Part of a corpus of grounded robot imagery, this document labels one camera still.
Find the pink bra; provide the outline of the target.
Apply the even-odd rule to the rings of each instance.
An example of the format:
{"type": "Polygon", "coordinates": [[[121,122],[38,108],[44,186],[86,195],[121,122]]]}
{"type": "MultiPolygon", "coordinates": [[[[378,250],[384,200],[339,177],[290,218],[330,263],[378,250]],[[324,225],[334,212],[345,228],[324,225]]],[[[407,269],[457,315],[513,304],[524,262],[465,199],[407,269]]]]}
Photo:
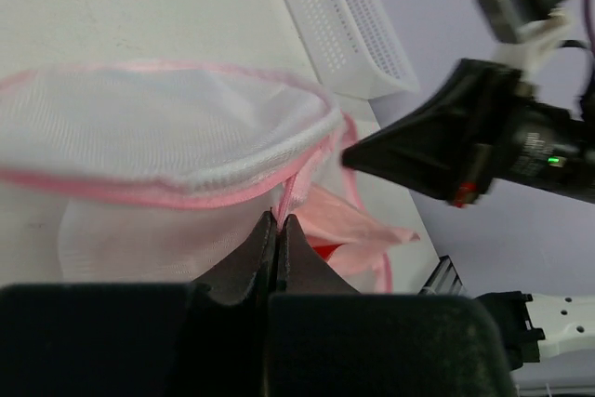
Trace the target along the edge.
{"type": "Polygon", "coordinates": [[[419,239],[416,232],[388,226],[320,186],[311,188],[295,215],[314,251],[346,276],[373,271],[390,278],[389,249],[419,239]]]}

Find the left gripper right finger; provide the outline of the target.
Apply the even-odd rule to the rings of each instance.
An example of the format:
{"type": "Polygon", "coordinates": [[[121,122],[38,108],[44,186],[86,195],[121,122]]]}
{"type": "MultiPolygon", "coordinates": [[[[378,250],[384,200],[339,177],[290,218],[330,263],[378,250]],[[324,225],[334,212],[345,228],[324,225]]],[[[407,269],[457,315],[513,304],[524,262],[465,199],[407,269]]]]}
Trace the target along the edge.
{"type": "Polygon", "coordinates": [[[310,252],[298,220],[281,232],[269,301],[271,396],[513,396],[496,327],[457,296],[300,294],[292,261],[310,252]]]}

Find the white mesh laundry bag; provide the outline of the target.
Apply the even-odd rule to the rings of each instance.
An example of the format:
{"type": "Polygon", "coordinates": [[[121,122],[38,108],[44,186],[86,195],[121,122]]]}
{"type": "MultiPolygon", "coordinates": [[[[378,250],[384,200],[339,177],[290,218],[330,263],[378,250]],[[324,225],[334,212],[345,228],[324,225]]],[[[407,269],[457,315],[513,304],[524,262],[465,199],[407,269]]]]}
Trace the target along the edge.
{"type": "Polygon", "coordinates": [[[286,73],[149,61],[1,83],[1,179],[67,199],[67,281],[199,276],[313,186],[364,208],[338,161],[356,139],[330,95],[286,73]]]}

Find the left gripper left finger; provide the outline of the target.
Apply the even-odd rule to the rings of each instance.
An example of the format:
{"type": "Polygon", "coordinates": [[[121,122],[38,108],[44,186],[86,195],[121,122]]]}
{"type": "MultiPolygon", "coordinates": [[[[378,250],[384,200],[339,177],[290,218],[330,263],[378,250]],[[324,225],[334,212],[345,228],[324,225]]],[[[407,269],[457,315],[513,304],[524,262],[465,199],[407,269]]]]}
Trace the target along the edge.
{"type": "Polygon", "coordinates": [[[182,283],[1,290],[5,396],[258,396],[277,223],[182,283]]]}

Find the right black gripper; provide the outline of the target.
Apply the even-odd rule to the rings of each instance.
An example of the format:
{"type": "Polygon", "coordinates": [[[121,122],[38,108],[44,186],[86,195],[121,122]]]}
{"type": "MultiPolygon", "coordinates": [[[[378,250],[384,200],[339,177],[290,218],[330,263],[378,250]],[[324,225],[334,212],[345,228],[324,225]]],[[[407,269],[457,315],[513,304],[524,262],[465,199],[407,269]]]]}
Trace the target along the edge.
{"type": "Polygon", "coordinates": [[[450,205],[503,179],[594,202],[594,119],[517,99],[522,73],[462,59],[424,104],[345,149],[343,166],[450,205]]]}

